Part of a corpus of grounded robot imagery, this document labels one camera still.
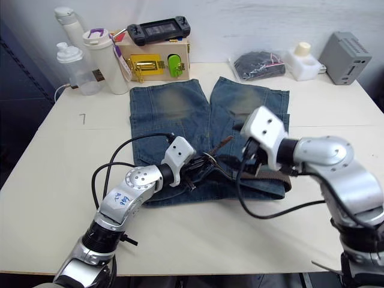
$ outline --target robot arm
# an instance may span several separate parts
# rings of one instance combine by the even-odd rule
[[[110,277],[108,264],[128,222],[154,193],[167,185],[179,185],[180,170],[195,153],[183,137],[176,137],[160,165],[131,169],[104,198],[89,229],[78,240],[53,282],[70,288],[99,287],[105,283]]]
[[[384,285],[384,194],[354,159],[350,143],[332,136],[288,139],[283,123],[265,107],[248,117],[241,134],[256,142],[263,153],[254,154],[270,169],[310,175],[320,184],[344,248],[344,285]]]

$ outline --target plastic shaker bottle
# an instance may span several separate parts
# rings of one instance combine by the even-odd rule
[[[83,40],[112,93],[128,92],[128,83],[122,75],[119,62],[114,54],[109,31],[103,28],[92,29],[83,34]]]
[[[56,46],[59,49],[57,59],[67,69],[71,85],[77,85],[83,95],[93,95],[100,91],[100,85],[83,58],[83,52],[77,47],[68,46],[65,42]]]
[[[55,16],[57,21],[62,25],[64,31],[73,46],[80,48],[83,51],[83,58],[92,70],[96,70],[96,63],[92,60],[89,51],[84,46],[83,34],[84,29],[77,20],[73,9],[68,7],[56,7]]]

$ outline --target black cable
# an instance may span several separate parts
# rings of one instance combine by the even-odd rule
[[[123,144],[121,144],[121,145],[116,149],[116,151],[113,153],[113,155],[112,155],[112,157],[111,157],[109,163],[112,163],[112,162],[115,160],[116,155],[118,154],[118,152],[119,152],[125,145],[127,145],[127,144],[129,144],[129,143],[131,143],[131,142],[133,142],[133,141],[142,139],[142,138],[154,137],[154,136],[165,136],[165,137],[167,137],[167,139],[169,140],[169,142],[171,142],[171,140],[174,139],[174,135],[173,135],[173,134],[170,134],[170,133],[152,133],[152,134],[146,134],[146,135],[141,135],[141,136],[133,137],[132,139],[125,141]],[[107,192],[108,192],[108,182],[109,182],[110,170],[111,170],[111,167],[108,167],[107,174],[106,174],[106,181],[105,181],[105,183],[104,183],[103,198],[107,195]]]
[[[95,187],[96,176],[104,168],[111,167],[111,166],[114,166],[114,165],[123,165],[123,166],[135,167],[135,165],[132,165],[130,163],[112,162],[112,163],[107,163],[107,164],[101,165],[99,168],[97,168],[95,170],[94,174],[92,175],[91,187],[92,187],[92,196],[94,198],[96,209],[98,209],[98,200],[97,200],[96,187]]]
[[[337,204],[340,206],[340,208],[347,214],[347,216],[349,218],[351,218],[356,224],[364,227],[364,228],[367,228],[367,229],[371,229],[371,230],[375,230],[377,231],[377,229],[370,225],[370,224],[367,224],[363,221],[361,221],[359,218],[357,218],[349,209],[348,207],[343,203],[343,201],[340,199],[340,197],[338,196],[338,194],[336,193],[336,191],[332,188],[332,186],[329,184],[329,182],[321,175],[319,174],[316,174],[316,173],[310,173],[310,172],[304,172],[304,173],[299,173],[298,176],[313,176],[313,177],[317,177],[321,180],[321,182],[326,185],[327,189],[329,190],[329,192],[332,194],[333,198],[336,200]]]
[[[323,204],[323,203],[325,203],[324,200],[308,202],[308,203],[304,203],[304,204],[301,204],[301,205],[298,205],[298,206],[295,206],[295,207],[292,207],[292,208],[289,208],[289,209],[287,209],[287,210],[283,210],[283,211],[281,211],[281,212],[278,212],[278,213],[275,213],[275,214],[271,214],[271,215],[257,215],[257,214],[255,214],[255,213],[253,213],[253,212],[250,211],[250,210],[248,209],[248,207],[246,206],[246,204],[245,204],[245,202],[244,202],[244,196],[243,196],[243,194],[242,194],[242,192],[241,192],[241,189],[240,189],[240,179],[241,179],[241,174],[243,173],[243,170],[244,170],[244,167],[245,167],[246,162],[247,162],[247,158],[243,158],[243,160],[241,161],[240,169],[238,170],[238,174],[237,174],[237,176],[236,176],[236,192],[237,192],[238,199],[239,199],[239,201],[240,201],[241,206],[244,208],[244,210],[246,211],[246,213],[248,213],[248,214],[251,215],[252,217],[257,218],[257,219],[261,219],[261,220],[272,219],[272,218],[282,216],[282,215],[284,215],[284,214],[293,212],[293,211],[295,211],[295,210],[298,210],[298,209],[301,209],[301,208],[304,208],[304,207],[308,207],[308,206],[311,206],[311,205],[316,205],[316,204]]]

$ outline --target handwritten label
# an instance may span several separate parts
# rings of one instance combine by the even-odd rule
[[[125,206],[126,204],[128,204],[130,201],[130,199],[126,196],[126,195],[123,195],[119,192],[115,193],[115,203],[117,204],[120,204],[120,206]]]

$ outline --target black game controller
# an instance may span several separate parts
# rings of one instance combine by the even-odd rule
[[[184,16],[176,16],[161,21],[132,24],[127,27],[127,31],[136,45],[144,46],[153,42],[186,37],[190,34],[191,27]]]

